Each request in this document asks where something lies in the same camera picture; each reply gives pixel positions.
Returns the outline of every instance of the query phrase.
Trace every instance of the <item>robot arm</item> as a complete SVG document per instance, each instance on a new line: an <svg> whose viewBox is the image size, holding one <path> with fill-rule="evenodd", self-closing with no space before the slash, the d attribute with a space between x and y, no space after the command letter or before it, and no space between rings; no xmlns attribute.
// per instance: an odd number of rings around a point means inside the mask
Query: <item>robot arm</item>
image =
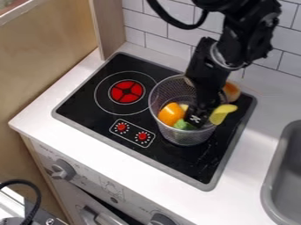
<svg viewBox="0 0 301 225"><path fill-rule="evenodd" d="M276 0L192 0L202 9L202 16L195 25L186 25L172 18L158 0L147 1L167 23L186 30L199 27L212 11L225 15L220 39L202 38L186 71L197 94L197 105L189 107L186 121L201 127L220 104L219 93L230 73L267 57L273 49L281 5ZM199 118L197 124L189 120L191 115Z"/></svg>

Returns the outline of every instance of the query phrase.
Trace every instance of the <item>white tile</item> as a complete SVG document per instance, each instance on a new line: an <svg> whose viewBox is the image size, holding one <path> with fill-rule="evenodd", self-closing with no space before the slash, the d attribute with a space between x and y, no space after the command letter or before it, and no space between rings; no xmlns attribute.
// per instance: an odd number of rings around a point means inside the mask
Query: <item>white tile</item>
<svg viewBox="0 0 301 225"><path fill-rule="evenodd" d="M160 18L128 10L123 10L123 16L125 26L160 36L167 36L167 23Z"/></svg>
<svg viewBox="0 0 301 225"><path fill-rule="evenodd" d="M146 33L146 47L187 61L190 60L191 47L189 45L161 38L150 33Z"/></svg>
<svg viewBox="0 0 301 225"><path fill-rule="evenodd" d="M294 29L301 31L301 5L299 5L297 9L297 15L295 17L294 25L292 27Z"/></svg>
<svg viewBox="0 0 301 225"><path fill-rule="evenodd" d="M279 25L291 27L293 19L295 17L295 13L297 10L297 4L291 4L284 1L279 1L282 5L283 13L280 15L280 23Z"/></svg>
<svg viewBox="0 0 301 225"><path fill-rule="evenodd" d="M288 92L300 95L301 79L273 69L251 65L246 68L243 87L259 95L287 96Z"/></svg>
<svg viewBox="0 0 301 225"><path fill-rule="evenodd" d="M236 71L232 71L228 77L229 80L232 80L236 83L240 83L242 80L242 76L244 74L244 70L245 69L240 69L240 70L236 70Z"/></svg>
<svg viewBox="0 0 301 225"><path fill-rule="evenodd" d="M284 53L279 70L296 76L301 76L301 56Z"/></svg>
<svg viewBox="0 0 301 225"><path fill-rule="evenodd" d="M269 67L271 69L277 69L281 58L281 54L282 51L274 49L268 53L268 58L256 60L254 61L254 63L259 64L261 66Z"/></svg>
<svg viewBox="0 0 301 225"><path fill-rule="evenodd" d="M144 32L137 31L133 28L125 27L127 41L138 46L145 46Z"/></svg>
<svg viewBox="0 0 301 225"><path fill-rule="evenodd" d="M195 8L195 23L200 19L202 10ZM201 25L202 29L221 33L223 31L224 15L219 12L211 12L206 21Z"/></svg>
<svg viewBox="0 0 301 225"><path fill-rule="evenodd" d="M185 31L172 25L168 26L168 38L177 40L188 45L196 46L202 37L211 37L218 40L219 34L203 31L200 29Z"/></svg>
<svg viewBox="0 0 301 225"><path fill-rule="evenodd" d="M291 2L295 4L301 4L301 0L286 0L286 2Z"/></svg>
<svg viewBox="0 0 301 225"><path fill-rule="evenodd" d="M158 0L162 7L174 18L186 24L194 22L194 6L181 4L170 0ZM144 0L144 13L158 17L158 14Z"/></svg>
<svg viewBox="0 0 301 225"><path fill-rule="evenodd" d="M122 0L122 6L132 11L143 11L143 0Z"/></svg>
<svg viewBox="0 0 301 225"><path fill-rule="evenodd" d="M180 2L184 4L192 4L195 5L191 0L173 0L174 2Z"/></svg>
<svg viewBox="0 0 301 225"><path fill-rule="evenodd" d="M275 29L274 38L272 44L275 48L301 54L301 32L294 31L291 29L277 27Z"/></svg>

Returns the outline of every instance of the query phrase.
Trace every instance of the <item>toy fruit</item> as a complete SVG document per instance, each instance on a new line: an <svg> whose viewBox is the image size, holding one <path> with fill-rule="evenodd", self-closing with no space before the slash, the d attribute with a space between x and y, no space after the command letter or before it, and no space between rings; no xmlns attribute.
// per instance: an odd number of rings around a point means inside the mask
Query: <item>toy fruit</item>
<svg viewBox="0 0 301 225"><path fill-rule="evenodd" d="M172 127L179 119L184 118L184 110L179 104L172 102L166 105L158 114L158 119L167 126Z"/></svg>
<svg viewBox="0 0 301 225"><path fill-rule="evenodd" d="M227 81L226 85L223 87L223 91L229 102L235 102L239 99L240 88L236 84Z"/></svg>
<svg viewBox="0 0 301 225"><path fill-rule="evenodd" d="M214 125L220 125L229 113L233 113L238 110L235 105L225 104L216 108L209 117L209 121Z"/></svg>
<svg viewBox="0 0 301 225"><path fill-rule="evenodd" d="M184 110L184 112L187 111L189 105L186 105L186 104L180 104L180 107L182 108L182 110Z"/></svg>
<svg viewBox="0 0 301 225"><path fill-rule="evenodd" d="M183 119L178 120L174 125L174 128L179 130L196 130L196 127L192 126L191 124L187 123Z"/></svg>

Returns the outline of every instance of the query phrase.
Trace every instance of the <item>clear plastic bowl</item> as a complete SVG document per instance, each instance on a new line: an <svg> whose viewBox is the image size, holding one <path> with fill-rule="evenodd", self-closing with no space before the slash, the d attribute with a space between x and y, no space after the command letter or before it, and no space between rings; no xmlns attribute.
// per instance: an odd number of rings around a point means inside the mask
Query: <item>clear plastic bowl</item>
<svg viewBox="0 0 301 225"><path fill-rule="evenodd" d="M150 113L158 123L161 134L169 142L180 146L194 146L207 141L217 127L207 122L201 129L179 130L167 126L158 119L159 111L170 102L195 105L196 91L188 83L187 78L183 75L170 76L158 83L149 95Z"/></svg>

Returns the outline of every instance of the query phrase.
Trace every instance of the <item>green vegetable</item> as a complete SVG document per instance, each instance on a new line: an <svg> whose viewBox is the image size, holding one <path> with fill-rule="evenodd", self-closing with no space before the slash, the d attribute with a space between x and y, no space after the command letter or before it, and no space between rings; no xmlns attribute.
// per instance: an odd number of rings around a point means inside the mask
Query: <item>green vegetable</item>
<svg viewBox="0 0 301 225"><path fill-rule="evenodd" d="M178 120L174 125L174 128L177 128L179 130L196 130L196 128L191 125L190 123L187 123L183 119Z"/></svg>

